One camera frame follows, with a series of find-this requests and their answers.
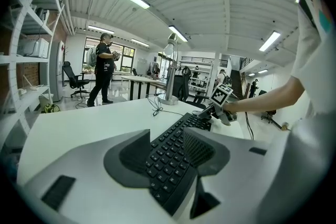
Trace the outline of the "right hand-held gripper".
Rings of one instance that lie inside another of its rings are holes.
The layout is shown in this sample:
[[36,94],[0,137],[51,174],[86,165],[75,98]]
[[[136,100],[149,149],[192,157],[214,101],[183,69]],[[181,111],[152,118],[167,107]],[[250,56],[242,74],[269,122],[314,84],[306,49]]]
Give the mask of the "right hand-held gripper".
[[226,111],[224,110],[224,104],[232,93],[233,89],[223,83],[217,85],[209,98],[209,106],[203,111],[198,112],[197,117],[199,119],[211,119],[212,117],[215,117],[216,119],[221,120],[224,124],[224,112]]

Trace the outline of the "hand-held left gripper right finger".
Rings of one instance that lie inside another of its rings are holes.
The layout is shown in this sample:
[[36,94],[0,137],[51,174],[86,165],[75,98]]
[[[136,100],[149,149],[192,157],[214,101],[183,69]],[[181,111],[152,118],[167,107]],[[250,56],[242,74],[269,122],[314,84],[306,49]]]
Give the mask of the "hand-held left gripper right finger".
[[203,213],[189,223],[277,223],[267,200],[278,174],[288,135],[270,143],[188,127],[184,149],[197,171],[195,197]]

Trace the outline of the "person's right hand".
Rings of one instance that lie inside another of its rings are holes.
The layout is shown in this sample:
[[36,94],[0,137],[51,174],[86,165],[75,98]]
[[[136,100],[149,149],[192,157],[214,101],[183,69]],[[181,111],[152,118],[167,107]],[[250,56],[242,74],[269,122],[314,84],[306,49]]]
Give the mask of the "person's right hand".
[[230,125],[232,122],[237,120],[237,113],[230,113],[228,111],[224,112],[224,124]]

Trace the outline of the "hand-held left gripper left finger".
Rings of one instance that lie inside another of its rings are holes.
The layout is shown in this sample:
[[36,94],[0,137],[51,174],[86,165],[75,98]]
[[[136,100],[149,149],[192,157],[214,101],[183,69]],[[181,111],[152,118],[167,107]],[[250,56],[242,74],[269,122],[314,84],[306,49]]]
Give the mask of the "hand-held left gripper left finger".
[[55,223],[175,223],[196,172],[182,136],[152,141],[138,130],[19,163],[18,184]]

